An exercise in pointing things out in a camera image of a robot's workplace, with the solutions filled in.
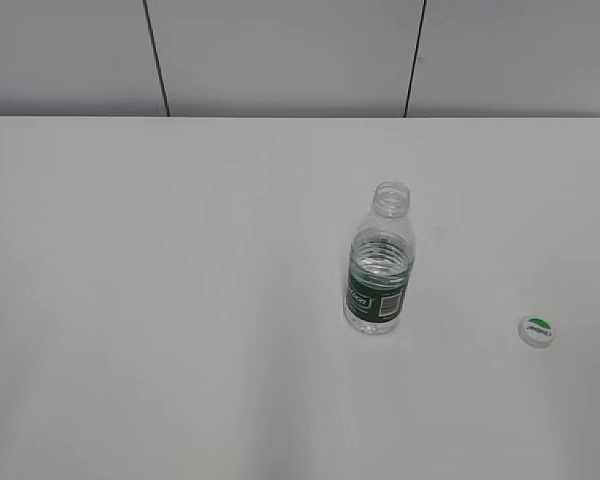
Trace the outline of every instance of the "white wall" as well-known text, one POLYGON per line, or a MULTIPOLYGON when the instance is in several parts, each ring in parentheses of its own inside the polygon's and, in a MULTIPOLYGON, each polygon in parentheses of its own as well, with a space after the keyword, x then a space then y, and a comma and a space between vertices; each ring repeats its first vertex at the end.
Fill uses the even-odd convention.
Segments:
POLYGON ((422 0, 149 0, 174 115, 402 116, 422 0))
POLYGON ((0 114, 164 113, 141 0, 0 0, 0 114))
POLYGON ((600 0, 429 0, 410 116, 600 116, 600 0))

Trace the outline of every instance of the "green logo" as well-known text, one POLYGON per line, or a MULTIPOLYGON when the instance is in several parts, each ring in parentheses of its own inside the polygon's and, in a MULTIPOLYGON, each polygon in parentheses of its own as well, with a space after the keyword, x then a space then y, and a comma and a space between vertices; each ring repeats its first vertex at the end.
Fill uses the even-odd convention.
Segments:
POLYGON ((545 322, 544 320, 541 320, 539 318, 530 318, 529 322, 535 323, 539 327, 546 328, 547 330, 551 330, 551 325, 549 325, 547 322, 545 322))

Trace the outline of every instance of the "bottle neck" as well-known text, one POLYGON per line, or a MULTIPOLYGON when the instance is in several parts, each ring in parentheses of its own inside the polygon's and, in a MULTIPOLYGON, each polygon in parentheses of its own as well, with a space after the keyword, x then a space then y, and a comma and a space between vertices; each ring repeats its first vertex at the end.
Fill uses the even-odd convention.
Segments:
POLYGON ((409 213, 411 194, 399 182, 384 182, 378 185, 373 196, 371 210, 387 220, 400 220, 409 213))

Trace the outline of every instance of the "water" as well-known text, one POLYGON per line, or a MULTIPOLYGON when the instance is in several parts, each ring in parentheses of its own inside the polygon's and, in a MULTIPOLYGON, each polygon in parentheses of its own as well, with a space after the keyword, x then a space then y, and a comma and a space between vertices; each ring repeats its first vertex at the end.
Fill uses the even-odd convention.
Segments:
MULTIPOLYGON (((407 242, 391 232, 369 229, 360 232, 351 244, 350 274, 366 288, 394 290, 407 285, 413 269, 413 249, 407 242)), ((356 329, 371 334, 393 330, 400 316, 385 323, 367 322, 358 318, 344 304, 345 316, 356 329)))

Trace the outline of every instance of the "plastic water bottle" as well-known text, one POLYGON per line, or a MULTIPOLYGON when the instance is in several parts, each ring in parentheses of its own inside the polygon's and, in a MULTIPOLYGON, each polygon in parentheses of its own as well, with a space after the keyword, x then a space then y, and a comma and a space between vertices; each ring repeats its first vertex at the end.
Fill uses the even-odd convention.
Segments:
POLYGON ((409 200, 409 189, 402 183, 378 185, 371 212, 351 243, 344 313, 361 332, 386 333, 400 321, 415 260, 409 200))

